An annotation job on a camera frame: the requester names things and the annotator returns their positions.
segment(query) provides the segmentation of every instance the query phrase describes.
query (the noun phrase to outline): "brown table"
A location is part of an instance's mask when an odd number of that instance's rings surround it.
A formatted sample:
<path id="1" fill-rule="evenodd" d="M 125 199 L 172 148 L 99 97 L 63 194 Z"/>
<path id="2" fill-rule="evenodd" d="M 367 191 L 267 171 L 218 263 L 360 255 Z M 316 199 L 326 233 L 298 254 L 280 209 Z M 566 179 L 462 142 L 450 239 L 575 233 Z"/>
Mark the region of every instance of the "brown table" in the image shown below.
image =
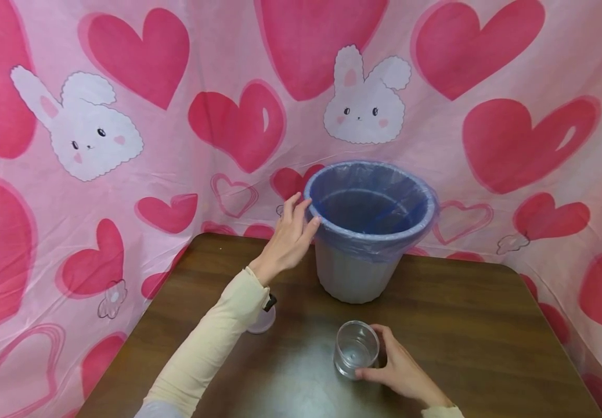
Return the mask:
<path id="1" fill-rule="evenodd" d="M 133 418 L 168 358 L 264 244 L 197 237 L 78 417 Z M 466 418 L 601 417 L 524 283 L 502 265 L 405 256 L 379 299 L 348 305 L 319 285 L 311 249 L 272 290 L 275 325 L 243 335 L 194 418 L 419 416 L 411 401 L 333 369 L 336 331 L 353 319 L 392 327 Z"/>

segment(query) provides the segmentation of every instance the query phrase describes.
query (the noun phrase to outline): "gray trash can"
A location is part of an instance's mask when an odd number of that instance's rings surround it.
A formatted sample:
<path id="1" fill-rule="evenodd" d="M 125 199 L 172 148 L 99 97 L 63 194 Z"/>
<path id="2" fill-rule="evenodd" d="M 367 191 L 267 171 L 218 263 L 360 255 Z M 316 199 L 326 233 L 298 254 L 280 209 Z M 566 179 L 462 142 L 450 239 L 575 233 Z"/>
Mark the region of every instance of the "gray trash can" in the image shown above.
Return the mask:
<path id="1" fill-rule="evenodd" d="M 319 215 L 315 236 L 319 282 L 334 298 L 363 304 L 384 291 L 405 254 L 433 228 L 435 192 L 391 164 L 346 161 L 310 177 L 309 217 Z"/>

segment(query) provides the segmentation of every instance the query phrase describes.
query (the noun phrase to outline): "white bunny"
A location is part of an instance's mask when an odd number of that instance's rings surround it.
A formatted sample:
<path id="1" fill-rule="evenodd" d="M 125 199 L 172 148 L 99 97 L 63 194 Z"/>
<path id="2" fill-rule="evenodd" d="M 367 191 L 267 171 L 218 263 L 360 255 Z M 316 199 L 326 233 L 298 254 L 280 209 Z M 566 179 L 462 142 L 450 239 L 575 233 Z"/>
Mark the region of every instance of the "white bunny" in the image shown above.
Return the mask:
<path id="1" fill-rule="evenodd" d="M 359 50 L 355 45 L 340 49 L 333 70 L 336 95 L 324 112 L 326 131 L 353 144 L 394 140 L 405 116 L 405 105 L 394 90 L 405 88 L 411 73 L 407 61 L 393 56 L 381 61 L 364 80 Z"/>
<path id="2" fill-rule="evenodd" d="M 62 87 L 62 102 L 22 66 L 10 72 L 15 88 L 50 131 L 53 149 L 70 175 L 94 180 L 141 154 L 143 139 L 131 119 L 110 105 L 115 91 L 108 80 L 77 72 Z"/>

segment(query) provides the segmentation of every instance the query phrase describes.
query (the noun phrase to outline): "pink backdrop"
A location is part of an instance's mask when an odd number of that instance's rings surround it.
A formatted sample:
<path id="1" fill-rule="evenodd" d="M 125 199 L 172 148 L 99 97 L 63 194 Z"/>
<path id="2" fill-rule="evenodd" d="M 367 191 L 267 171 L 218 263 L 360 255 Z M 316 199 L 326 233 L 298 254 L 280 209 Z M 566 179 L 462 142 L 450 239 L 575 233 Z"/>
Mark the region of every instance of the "pink backdrop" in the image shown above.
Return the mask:
<path id="1" fill-rule="evenodd" d="M 602 408 L 602 1 L 0 0 L 0 418 L 72 417 L 191 238 L 351 158 L 429 181 L 412 252 L 521 273 Z"/>

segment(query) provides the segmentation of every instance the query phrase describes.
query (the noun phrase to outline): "beige long sleeve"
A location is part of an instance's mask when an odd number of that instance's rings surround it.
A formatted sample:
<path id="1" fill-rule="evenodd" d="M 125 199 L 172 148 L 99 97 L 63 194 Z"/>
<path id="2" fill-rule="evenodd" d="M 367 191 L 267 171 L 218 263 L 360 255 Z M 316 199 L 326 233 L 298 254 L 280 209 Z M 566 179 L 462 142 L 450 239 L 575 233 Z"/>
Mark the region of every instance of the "beige long sleeve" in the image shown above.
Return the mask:
<path id="1" fill-rule="evenodd" d="M 241 334 L 253 325 L 269 297 L 249 268 L 240 272 L 222 292 L 184 343 L 166 363 L 143 404 L 163 401 L 191 417 L 217 370 Z"/>

